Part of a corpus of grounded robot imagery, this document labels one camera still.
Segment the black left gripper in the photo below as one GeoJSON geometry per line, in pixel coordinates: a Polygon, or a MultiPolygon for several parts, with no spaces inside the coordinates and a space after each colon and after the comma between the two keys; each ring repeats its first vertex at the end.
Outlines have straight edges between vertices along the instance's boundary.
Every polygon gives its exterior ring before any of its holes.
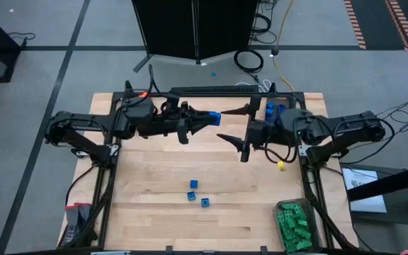
{"type": "MultiPolygon", "coordinates": [[[[154,107],[154,134],[167,136],[169,133],[175,132],[178,135],[178,141],[186,145],[188,144],[188,127],[186,124],[188,106],[179,107],[179,99],[179,97],[167,97],[159,108],[154,107]]],[[[191,119],[201,119],[209,116],[210,112],[206,110],[189,110],[189,118],[191,119]]],[[[191,134],[194,135],[209,125],[212,125],[212,123],[192,122],[191,134]]]]}

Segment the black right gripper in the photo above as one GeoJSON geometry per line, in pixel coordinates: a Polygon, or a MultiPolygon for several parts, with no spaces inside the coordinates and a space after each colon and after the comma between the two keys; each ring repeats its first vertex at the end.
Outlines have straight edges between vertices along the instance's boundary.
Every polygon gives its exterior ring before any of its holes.
{"type": "Polygon", "coordinates": [[[248,115],[248,123],[244,138],[231,135],[217,134],[217,136],[231,145],[235,146],[238,152],[241,152],[241,162],[248,162],[251,148],[266,151],[265,144],[269,137],[269,125],[265,120],[257,120],[256,113],[260,109],[261,96],[254,94],[249,103],[241,108],[224,110],[221,114],[226,115],[248,115]]]}

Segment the black flat bar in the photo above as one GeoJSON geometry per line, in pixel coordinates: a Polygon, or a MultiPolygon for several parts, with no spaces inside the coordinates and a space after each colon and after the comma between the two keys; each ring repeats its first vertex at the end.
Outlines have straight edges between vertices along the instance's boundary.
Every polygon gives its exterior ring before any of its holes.
{"type": "Polygon", "coordinates": [[[173,87],[171,92],[180,94],[250,94],[258,93],[259,89],[254,85],[241,86],[189,86],[189,87],[173,87]]]}

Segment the black folding screen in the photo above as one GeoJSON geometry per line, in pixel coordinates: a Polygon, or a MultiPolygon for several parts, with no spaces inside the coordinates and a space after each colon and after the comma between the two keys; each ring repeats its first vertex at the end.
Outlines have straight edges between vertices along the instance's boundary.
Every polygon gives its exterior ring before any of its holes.
{"type": "Polygon", "coordinates": [[[132,0],[149,55],[202,60],[248,48],[260,0],[132,0]]]}

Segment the white paper sheet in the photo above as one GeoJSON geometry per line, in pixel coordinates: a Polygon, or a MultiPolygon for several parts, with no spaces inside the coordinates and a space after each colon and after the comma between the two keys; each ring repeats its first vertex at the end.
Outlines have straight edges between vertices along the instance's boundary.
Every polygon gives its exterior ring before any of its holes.
{"type": "MultiPolygon", "coordinates": [[[[370,182],[378,180],[378,175],[375,171],[362,169],[342,168],[344,183],[346,190],[357,188],[370,182]]],[[[351,212],[360,213],[386,213],[385,200],[382,195],[377,195],[363,200],[350,202],[351,212]]]]}

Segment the grey tool with red tip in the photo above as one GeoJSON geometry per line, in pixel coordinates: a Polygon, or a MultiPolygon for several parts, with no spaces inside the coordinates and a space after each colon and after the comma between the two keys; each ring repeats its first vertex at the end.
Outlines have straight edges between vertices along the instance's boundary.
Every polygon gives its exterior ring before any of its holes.
{"type": "MultiPolygon", "coordinates": [[[[91,212],[91,208],[92,208],[92,204],[90,203],[75,203],[75,206],[78,207],[79,209],[79,220],[80,220],[80,224],[82,226],[84,226],[87,223],[87,220],[89,218],[90,212],[91,212]]],[[[84,237],[83,240],[83,245],[85,246],[90,246],[92,241],[97,240],[98,236],[95,232],[95,230],[93,228],[91,228],[87,235],[84,237]]]]}
{"type": "Polygon", "coordinates": [[[77,225],[79,222],[79,209],[76,205],[67,206],[65,208],[65,212],[67,217],[67,226],[62,239],[62,246],[67,245],[75,238],[77,234],[77,225]]]}

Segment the black metal stand frame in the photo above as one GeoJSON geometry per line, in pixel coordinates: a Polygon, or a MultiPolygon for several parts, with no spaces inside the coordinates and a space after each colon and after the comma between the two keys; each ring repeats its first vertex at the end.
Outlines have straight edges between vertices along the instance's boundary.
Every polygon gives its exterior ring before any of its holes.
{"type": "Polygon", "coordinates": [[[379,166],[348,165],[343,168],[375,171],[378,180],[348,190],[349,202],[382,195],[387,208],[386,213],[351,212],[357,220],[396,223],[408,225],[408,170],[379,166]]]}

